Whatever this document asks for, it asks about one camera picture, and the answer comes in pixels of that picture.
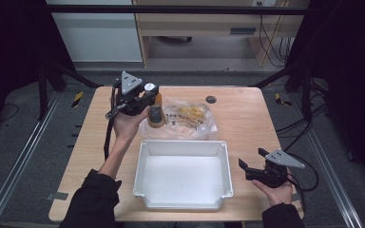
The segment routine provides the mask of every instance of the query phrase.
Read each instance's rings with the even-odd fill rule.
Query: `wooden table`
[[[122,180],[123,184],[118,192],[121,202],[114,209],[115,218],[118,221],[261,220],[261,213],[269,207],[268,200],[245,179],[244,171],[238,165],[241,158],[250,167],[263,169],[265,161],[258,154],[258,148],[268,151],[280,148],[261,91],[253,87],[161,86],[160,92],[164,98],[174,97],[209,106],[219,129],[218,140],[227,142],[234,197],[225,199],[217,211],[146,209],[143,200],[132,194],[140,142],[143,139],[138,133],[118,173],[117,179]],[[88,171],[91,168],[99,169],[104,162],[103,145],[107,126],[105,114],[109,110],[110,93],[111,87],[100,87],[93,97],[58,189],[58,192],[68,193],[68,197],[53,202],[49,212],[51,220],[64,219],[70,200]],[[210,95],[217,99],[214,104],[205,101]],[[303,216],[299,201],[295,202],[295,206]]]

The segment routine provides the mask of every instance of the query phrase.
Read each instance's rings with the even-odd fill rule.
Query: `hand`
[[[269,200],[271,206],[275,206],[281,203],[292,204],[293,187],[289,181],[285,182],[281,187],[270,188],[258,180],[252,180],[253,184],[258,187]]]
[[[119,113],[114,121],[114,131],[117,139],[131,142],[138,132],[139,124],[149,113],[150,106],[147,106],[141,114],[136,116],[128,116]]]

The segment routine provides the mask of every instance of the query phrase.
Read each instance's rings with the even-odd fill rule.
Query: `clear plastic bag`
[[[212,112],[205,104],[190,103],[177,98],[163,98],[165,125],[153,128],[144,119],[139,132],[146,140],[214,141],[218,128]]]

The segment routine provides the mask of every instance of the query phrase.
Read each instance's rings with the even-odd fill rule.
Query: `black sleeve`
[[[91,170],[70,202],[60,228],[115,227],[114,207],[120,202],[120,181]]]
[[[304,224],[298,215],[298,210],[292,204],[278,204],[262,213],[264,228],[290,227],[303,228]]]

